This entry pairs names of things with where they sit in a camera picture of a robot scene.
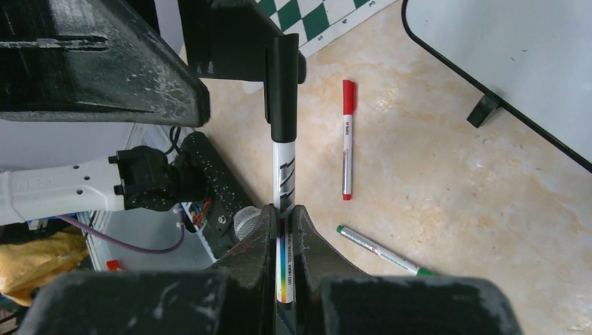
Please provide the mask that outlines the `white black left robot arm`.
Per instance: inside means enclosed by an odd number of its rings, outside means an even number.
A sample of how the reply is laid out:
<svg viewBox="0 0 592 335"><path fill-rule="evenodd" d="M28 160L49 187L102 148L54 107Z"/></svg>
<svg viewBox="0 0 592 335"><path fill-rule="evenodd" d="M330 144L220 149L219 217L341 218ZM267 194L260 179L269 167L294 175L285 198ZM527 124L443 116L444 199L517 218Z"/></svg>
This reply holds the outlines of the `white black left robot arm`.
<svg viewBox="0 0 592 335"><path fill-rule="evenodd" d="M306 77L299 37L254 1L180 1L187 58L160 36L143 1L2 1L1 118L199 128L210 118L204 79L265 85L272 142L295 141L297 87ZM1 223L83 211L167 211L217 195L227 211L249 197L205 135L173 162L141 146L83 163L1 174Z"/></svg>

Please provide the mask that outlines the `white black whiteboard marker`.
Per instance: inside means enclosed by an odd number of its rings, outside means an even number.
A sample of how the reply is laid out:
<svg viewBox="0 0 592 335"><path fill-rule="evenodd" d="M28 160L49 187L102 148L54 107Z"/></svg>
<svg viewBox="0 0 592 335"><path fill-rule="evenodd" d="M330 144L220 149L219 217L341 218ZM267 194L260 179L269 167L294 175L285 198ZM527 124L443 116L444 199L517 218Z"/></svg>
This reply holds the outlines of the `white black whiteboard marker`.
<svg viewBox="0 0 592 335"><path fill-rule="evenodd" d="M273 143L273 191L276 210L276 299L291 304L295 297L293 225L295 208L295 143Z"/></svg>

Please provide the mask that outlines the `white whiteboard black frame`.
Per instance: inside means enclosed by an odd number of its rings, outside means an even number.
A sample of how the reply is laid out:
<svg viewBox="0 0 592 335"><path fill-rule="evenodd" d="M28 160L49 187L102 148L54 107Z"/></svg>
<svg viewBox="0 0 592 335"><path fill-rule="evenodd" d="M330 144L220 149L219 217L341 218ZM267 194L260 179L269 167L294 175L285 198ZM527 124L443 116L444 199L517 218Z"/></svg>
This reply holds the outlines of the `white whiteboard black frame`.
<svg viewBox="0 0 592 335"><path fill-rule="evenodd" d="M405 1L409 37L591 169L590 1Z"/></svg>

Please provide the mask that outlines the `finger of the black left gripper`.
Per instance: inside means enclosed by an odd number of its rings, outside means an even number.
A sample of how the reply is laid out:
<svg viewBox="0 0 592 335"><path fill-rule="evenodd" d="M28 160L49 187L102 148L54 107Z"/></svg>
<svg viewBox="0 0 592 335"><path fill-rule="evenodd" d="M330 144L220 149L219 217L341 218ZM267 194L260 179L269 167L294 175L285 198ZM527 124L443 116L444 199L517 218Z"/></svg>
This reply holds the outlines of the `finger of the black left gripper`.
<svg viewBox="0 0 592 335"><path fill-rule="evenodd" d="M207 87L125 1L2 1L1 118L200 127Z"/></svg>
<svg viewBox="0 0 592 335"><path fill-rule="evenodd" d="M188 67L198 77L262 82L265 51L284 35L254 1L179 1Z"/></svg>

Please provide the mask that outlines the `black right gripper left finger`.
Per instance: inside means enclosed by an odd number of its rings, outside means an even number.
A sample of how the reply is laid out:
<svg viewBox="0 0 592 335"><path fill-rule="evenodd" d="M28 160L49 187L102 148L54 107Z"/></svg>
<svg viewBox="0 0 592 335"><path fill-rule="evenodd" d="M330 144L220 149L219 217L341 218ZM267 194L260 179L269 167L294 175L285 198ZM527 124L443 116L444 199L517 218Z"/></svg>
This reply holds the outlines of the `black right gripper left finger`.
<svg viewBox="0 0 592 335"><path fill-rule="evenodd" d="M262 208L257 226L212 269L217 334L273 334L276 326L276 209Z"/></svg>

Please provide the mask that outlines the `black marker cap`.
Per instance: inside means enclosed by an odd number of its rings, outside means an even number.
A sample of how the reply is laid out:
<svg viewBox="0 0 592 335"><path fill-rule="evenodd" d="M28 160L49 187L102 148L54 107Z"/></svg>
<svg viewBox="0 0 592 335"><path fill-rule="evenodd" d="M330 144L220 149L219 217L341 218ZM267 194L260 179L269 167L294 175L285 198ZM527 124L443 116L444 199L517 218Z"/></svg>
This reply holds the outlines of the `black marker cap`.
<svg viewBox="0 0 592 335"><path fill-rule="evenodd" d="M297 137L299 36L279 36L265 50L265 117L274 142L289 143Z"/></svg>

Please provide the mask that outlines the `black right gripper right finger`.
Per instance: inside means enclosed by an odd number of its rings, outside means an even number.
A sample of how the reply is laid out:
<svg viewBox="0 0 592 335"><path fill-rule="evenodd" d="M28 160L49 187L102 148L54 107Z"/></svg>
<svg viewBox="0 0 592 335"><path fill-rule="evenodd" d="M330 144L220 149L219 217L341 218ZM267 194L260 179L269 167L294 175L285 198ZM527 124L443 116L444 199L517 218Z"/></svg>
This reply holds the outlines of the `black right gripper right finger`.
<svg viewBox="0 0 592 335"><path fill-rule="evenodd" d="M315 228L303 205L292 212L298 334L338 334L345 320L333 285L369 275L340 254Z"/></svg>

